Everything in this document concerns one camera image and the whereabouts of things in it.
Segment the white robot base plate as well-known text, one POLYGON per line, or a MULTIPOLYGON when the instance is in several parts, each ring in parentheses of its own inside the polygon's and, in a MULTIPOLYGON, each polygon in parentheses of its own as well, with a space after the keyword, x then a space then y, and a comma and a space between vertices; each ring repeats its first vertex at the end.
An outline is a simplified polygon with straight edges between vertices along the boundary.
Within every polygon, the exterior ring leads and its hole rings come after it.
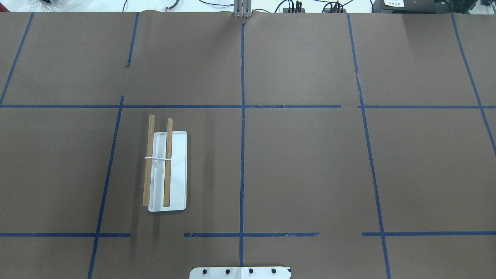
POLYGON ((198 267, 190 279, 291 279, 291 268, 283 266, 260 267, 198 267))

